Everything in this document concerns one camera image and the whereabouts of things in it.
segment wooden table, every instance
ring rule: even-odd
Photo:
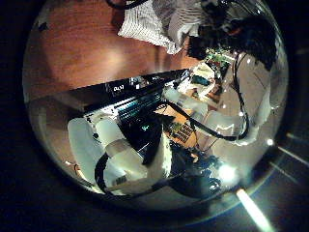
[[[185,51],[117,36],[124,12],[105,1],[64,1],[49,16],[49,29],[34,27],[24,59],[28,100],[146,73],[189,68],[197,61]]]

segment wire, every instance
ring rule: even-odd
[[[118,4],[115,4],[114,2],[112,2],[111,0],[106,0],[106,3],[111,8],[114,8],[114,9],[117,9],[117,10],[130,10],[132,8],[135,8],[135,7],[142,5],[143,3],[147,2],[147,1],[148,0],[135,0],[134,2],[129,3],[127,5],[118,5]]]

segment bright light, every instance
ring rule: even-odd
[[[228,164],[223,164],[218,170],[223,183],[232,183],[236,179],[236,169]]]
[[[267,140],[267,145],[268,145],[268,146],[272,146],[273,144],[274,144],[273,140],[272,140],[271,138],[269,138],[269,139]]]
[[[241,201],[244,209],[251,216],[253,221],[259,227],[262,232],[274,232],[275,230],[272,228],[268,219],[263,215],[262,211],[259,207],[254,203],[254,201],[250,198],[250,196],[243,190],[240,189],[237,191],[236,195]]]
[[[72,165],[72,163],[71,162],[69,162],[69,161],[65,161],[65,164],[67,165],[67,166],[70,166],[70,165]]]

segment black cable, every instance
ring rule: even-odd
[[[243,117],[243,119],[245,121],[245,130],[239,136],[234,136],[234,135],[233,136],[225,136],[225,135],[222,135],[222,134],[218,133],[215,130],[212,130],[212,129],[204,126],[200,122],[198,122],[195,119],[191,118],[179,106],[177,106],[176,104],[174,104],[172,102],[160,101],[158,103],[158,105],[160,105],[160,104],[168,104],[168,105],[170,105],[175,111],[177,111],[178,113],[182,114],[187,120],[189,120],[190,126],[193,127],[193,129],[195,129],[194,126],[196,126],[196,127],[200,128],[201,130],[205,131],[206,133],[209,133],[210,135],[212,135],[214,137],[222,138],[222,139],[225,139],[227,141],[237,141],[239,139],[243,139],[243,138],[245,138],[245,136],[249,132],[249,116],[248,116],[247,112],[245,111],[244,100],[243,100],[243,97],[242,97],[242,94],[241,94],[240,88],[239,88],[239,82],[238,82],[238,76],[237,76],[238,68],[239,68],[239,54],[236,56],[236,60],[235,60],[234,65],[233,65],[234,85],[235,85],[236,92],[237,92],[238,97],[239,97],[240,111],[243,113],[242,117]]]
[[[113,3],[111,0],[106,0],[106,3],[111,8],[117,9],[117,10],[129,10],[135,7],[138,7],[142,5],[143,3],[147,2],[148,0],[135,0],[134,2],[127,4],[127,5],[118,5]]]

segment wooden floor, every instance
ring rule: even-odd
[[[31,32],[24,57],[28,101],[126,77],[188,68],[197,63],[165,48],[117,36],[124,12],[102,0],[59,1],[49,29]]]

